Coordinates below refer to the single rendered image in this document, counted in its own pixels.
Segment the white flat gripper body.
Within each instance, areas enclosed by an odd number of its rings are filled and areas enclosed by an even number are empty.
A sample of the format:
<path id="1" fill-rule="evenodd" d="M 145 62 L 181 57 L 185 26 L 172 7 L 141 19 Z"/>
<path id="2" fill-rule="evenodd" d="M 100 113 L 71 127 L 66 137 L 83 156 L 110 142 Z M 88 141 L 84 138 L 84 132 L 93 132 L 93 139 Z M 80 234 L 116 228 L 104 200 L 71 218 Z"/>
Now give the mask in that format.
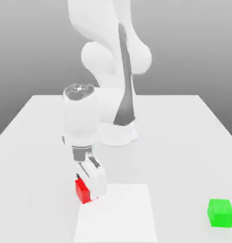
<path id="1" fill-rule="evenodd" d="M 81 178 L 90 192 L 90 199 L 97 198 L 106 194 L 106 175 L 102 164 L 95 156 L 85 156 L 85 160 L 77 162 L 76 176 Z"/>

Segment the small red cube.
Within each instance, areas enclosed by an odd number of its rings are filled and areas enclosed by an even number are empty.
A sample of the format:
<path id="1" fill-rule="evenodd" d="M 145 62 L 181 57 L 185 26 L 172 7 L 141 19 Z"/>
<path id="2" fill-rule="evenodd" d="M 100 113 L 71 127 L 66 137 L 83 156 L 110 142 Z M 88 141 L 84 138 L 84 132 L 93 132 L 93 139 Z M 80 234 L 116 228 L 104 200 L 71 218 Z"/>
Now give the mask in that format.
<path id="1" fill-rule="evenodd" d="M 90 190 L 87 188 L 81 178 L 78 178 L 75 181 L 75 191 L 82 204 L 86 204 L 98 199 L 98 197 L 91 196 Z"/>

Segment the small green cube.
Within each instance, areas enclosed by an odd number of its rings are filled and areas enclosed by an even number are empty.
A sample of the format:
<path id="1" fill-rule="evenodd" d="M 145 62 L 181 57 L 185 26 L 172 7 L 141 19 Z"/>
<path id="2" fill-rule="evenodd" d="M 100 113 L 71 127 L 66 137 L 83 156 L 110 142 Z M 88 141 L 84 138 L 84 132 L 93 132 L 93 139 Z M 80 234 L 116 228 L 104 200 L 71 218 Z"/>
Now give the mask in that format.
<path id="1" fill-rule="evenodd" d="M 207 215 L 212 227 L 232 228 L 232 204 L 230 200 L 211 198 Z"/>

